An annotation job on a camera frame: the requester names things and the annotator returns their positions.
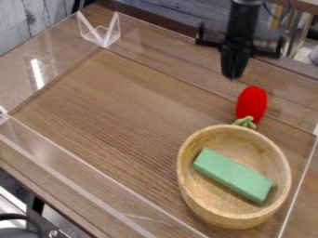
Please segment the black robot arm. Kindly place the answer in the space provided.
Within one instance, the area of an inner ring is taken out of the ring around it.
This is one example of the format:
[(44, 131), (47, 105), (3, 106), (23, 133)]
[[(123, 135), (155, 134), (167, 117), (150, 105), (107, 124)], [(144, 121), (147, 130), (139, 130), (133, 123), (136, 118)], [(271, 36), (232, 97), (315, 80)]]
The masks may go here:
[(278, 37), (274, 48), (255, 45), (256, 21), (262, 7), (267, 8), (264, 0), (231, 0), (227, 29), (222, 40), (215, 41), (207, 35), (203, 22), (199, 25), (195, 44), (219, 49), (220, 72), (230, 80), (242, 77), (254, 55), (278, 59), (282, 54), (282, 36)]

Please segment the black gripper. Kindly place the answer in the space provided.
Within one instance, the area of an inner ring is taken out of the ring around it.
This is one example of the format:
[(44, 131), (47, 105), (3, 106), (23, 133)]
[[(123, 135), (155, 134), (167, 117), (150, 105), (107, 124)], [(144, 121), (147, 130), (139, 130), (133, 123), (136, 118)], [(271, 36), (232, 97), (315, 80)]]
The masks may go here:
[(195, 44), (222, 49), (224, 45), (234, 49), (248, 49), (238, 51), (223, 50), (220, 53), (220, 70), (227, 78), (239, 79), (243, 75), (250, 57), (254, 55), (278, 59), (282, 56), (287, 38), (280, 29), (270, 29), (264, 23), (254, 23), (254, 35), (250, 39), (228, 40), (227, 24), (216, 25), (211, 21), (202, 21), (198, 27)]

